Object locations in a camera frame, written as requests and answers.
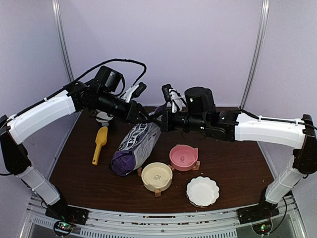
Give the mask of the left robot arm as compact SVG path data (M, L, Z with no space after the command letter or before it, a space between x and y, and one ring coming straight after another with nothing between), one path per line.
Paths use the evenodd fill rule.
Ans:
M128 90L115 94L118 84L125 83L124 76L103 64L97 67L98 73L88 82L76 79L19 113L0 118L0 147L7 174L21 179L60 220L67 220L71 209L60 190L29 158L24 141L40 131L47 132L41 140L46 145L44 154L48 156L50 142L55 136L61 138L54 123L85 108L100 110L130 123L150 119L141 104L133 100L143 93L146 84L137 79Z

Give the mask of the purple pet food bag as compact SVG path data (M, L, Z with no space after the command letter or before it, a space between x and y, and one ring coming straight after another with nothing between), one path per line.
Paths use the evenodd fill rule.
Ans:
M114 153L109 168L121 177L138 169L149 158L160 134L154 122L134 125Z

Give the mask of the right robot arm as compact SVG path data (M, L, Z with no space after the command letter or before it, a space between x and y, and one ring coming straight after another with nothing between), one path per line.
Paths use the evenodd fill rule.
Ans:
M256 141L293 148L293 162L264 190L258 205L247 211L264 219L300 181L317 171L317 136L312 117L277 119L254 115L244 109L216 111L211 89L192 87L185 91L187 110L159 109L149 116L162 131L182 128L200 131L206 137L234 142Z

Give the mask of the yellow plastic scoop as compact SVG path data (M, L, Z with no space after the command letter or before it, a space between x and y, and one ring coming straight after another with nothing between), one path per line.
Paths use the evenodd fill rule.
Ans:
M108 134L108 127L107 126L101 127L97 132L97 136L96 136L96 140L95 140L96 147L95 147L94 156L93 156L93 160L92 160L92 164L94 166L98 165L101 149L107 143L107 134Z

